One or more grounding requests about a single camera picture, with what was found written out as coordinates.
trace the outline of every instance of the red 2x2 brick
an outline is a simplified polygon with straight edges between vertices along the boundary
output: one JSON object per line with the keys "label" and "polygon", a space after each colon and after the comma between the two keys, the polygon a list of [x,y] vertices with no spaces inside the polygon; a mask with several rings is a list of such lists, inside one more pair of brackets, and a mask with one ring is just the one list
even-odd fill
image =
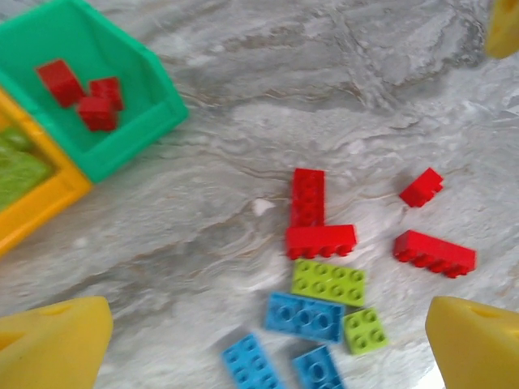
{"label": "red 2x2 brick", "polygon": [[121,84],[117,77],[108,77],[106,79],[95,79],[91,81],[90,93],[94,97],[102,97],[110,100],[117,111],[124,109]]}
{"label": "red 2x2 brick", "polygon": [[63,108],[70,107],[85,96],[79,80],[62,59],[40,66],[36,72]]}
{"label": "red 2x2 brick", "polygon": [[118,125],[118,113],[108,99],[84,97],[78,105],[78,115],[91,131],[112,131]]}
{"label": "red 2x2 brick", "polygon": [[400,193],[400,198],[410,207],[422,207],[443,189],[443,180],[437,172],[429,168]]}

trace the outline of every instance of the countertop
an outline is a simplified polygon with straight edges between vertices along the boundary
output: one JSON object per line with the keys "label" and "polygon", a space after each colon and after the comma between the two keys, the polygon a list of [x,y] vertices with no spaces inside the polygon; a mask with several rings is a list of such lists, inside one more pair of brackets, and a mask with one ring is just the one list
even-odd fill
{"label": "countertop", "polygon": [[[2,0],[2,19],[36,1]],[[313,344],[263,329],[288,291],[295,167],[327,171],[328,222],[358,246],[390,345],[333,357],[349,389],[441,389],[431,299],[519,308],[519,61],[485,58],[482,0],[92,0],[163,61],[191,119],[0,262],[0,314],[103,295],[96,389],[234,387],[222,339],[253,331],[286,382]],[[445,189],[398,197],[427,167]],[[450,280],[391,255],[416,229],[478,251]]]}

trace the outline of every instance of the blue lego brick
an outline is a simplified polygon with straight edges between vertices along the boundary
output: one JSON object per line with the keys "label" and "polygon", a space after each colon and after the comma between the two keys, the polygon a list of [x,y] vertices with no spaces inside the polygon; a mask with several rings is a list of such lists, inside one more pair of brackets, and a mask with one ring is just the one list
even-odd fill
{"label": "blue lego brick", "polygon": [[265,327],[271,331],[325,343],[340,343],[345,306],[288,293],[268,299]]}
{"label": "blue lego brick", "polygon": [[245,336],[221,357],[238,389],[285,389],[254,335]]}
{"label": "blue lego brick", "polygon": [[326,346],[295,358],[293,363],[303,389],[347,389]]}

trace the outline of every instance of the green object in bin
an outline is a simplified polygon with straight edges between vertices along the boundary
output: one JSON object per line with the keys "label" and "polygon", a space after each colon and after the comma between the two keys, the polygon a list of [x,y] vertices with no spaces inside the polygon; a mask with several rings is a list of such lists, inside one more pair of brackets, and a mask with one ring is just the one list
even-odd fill
{"label": "green object in bin", "polygon": [[[187,108],[158,57],[83,0],[55,0],[0,24],[0,86],[100,182],[187,118]],[[91,132],[63,109],[36,68],[65,60],[85,88],[117,76],[125,109],[117,130]]]}
{"label": "green object in bin", "polygon": [[50,166],[35,156],[17,150],[0,133],[0,212],[43,182]]}

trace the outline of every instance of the green bin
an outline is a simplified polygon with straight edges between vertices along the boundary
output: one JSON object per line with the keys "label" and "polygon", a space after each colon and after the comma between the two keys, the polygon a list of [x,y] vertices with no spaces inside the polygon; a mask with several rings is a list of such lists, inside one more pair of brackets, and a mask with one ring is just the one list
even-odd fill
{"label": "green bin", "polygon": [[[100,182],[187,118],[158,57],[83,0],[55,0],[0,24],[0,87],[22,105],[93,181]],[[61,58],[85,90],[117,76],[125,109],[111,133],[91,132],[63,109],[36,68]]]}

